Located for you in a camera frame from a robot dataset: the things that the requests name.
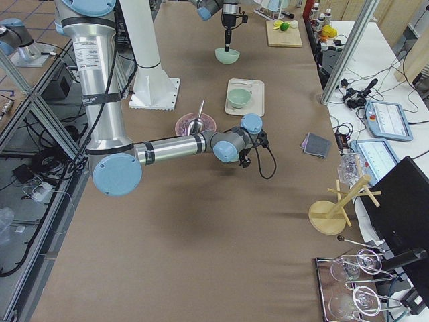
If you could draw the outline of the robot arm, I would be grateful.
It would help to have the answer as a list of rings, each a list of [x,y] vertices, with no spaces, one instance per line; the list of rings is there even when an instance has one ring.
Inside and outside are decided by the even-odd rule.
[[[221,162],[248,167],[248,153],[268,147],[262,119],[250,113],[223,133],[205,130],[187,136],[135,143],[125,131],[121,87],[115,73],[119,19],[133,50],[136,73],[131,106],[172,110],[180,81],[162,68],[147,1],[57,1],[56,28],[71,38],[90,125],[84,146],[95,186],[109,196],[135,189],[143,167],[212,152]]]
[[[244,11],[241,11],[239,2],[234,0],[202,0],[191,1],[191,3],[197,8],[198,15],[203,21],[208,21],[218,11],[221,11],[221,23],[225,29],[225,52],[228,52],[232,31],[248,21],[248,16]]]

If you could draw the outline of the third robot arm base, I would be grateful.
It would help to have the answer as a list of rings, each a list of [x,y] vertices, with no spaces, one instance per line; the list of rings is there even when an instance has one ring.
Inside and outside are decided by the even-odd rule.
[[[37,43],[18,18],[1,21],[1,51],[11,56],[16,67],[41,68],[49,57],[56,56],[55,47]]]

